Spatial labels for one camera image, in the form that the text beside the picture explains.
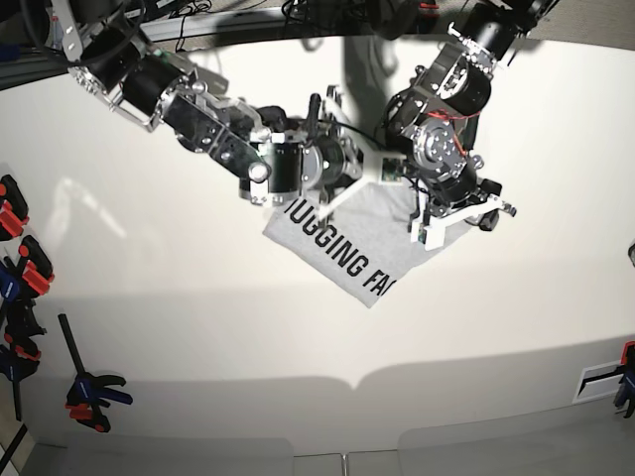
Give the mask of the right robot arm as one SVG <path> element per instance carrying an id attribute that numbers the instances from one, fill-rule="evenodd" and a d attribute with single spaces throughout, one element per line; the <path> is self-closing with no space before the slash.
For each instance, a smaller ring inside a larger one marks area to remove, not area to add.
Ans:
<path id="1" fill-rule="evenodd" d="M 313 94 L 304 117 L 256 108 L 216 92 L 188 59 L 151 43 L 123 1 L 57 1 L 65 65 L 89 94 L 147 131 L 170 126 L 188 150 L 239 180 L 241 196 L 281 206 L 310 194 L 317 226 L 370 183 L 407 181 L 416 195 L 411 238 L 438 246 L 452 225 L 493 229 L 513 207 L 498 182 L 482 179 L 472 151 L 493 71 L 538 18 L 517 1 L 479 1 L 434 62 L 420 66 L 383 110 L 382 139 L 352 126 L 338 87 Z"/>

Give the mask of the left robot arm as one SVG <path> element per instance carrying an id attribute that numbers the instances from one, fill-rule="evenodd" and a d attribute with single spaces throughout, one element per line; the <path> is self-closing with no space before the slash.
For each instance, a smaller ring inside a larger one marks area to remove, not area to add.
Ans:
<path id="1" fill-rule="evenodd" d="M 405 155 L 406 177 L 418 195 L 413 239 L 430 244 L 460 222 L 491 231 L 500 213 L 516 213 L 502 199 L 501 184 L 479 176 L 483 162 L 472 150 L 496 66 L 555 6 L 476 2 L 463 22 L 449 24 L 449 40 L 433 63 L 387 105 L 386 142 Z"/>

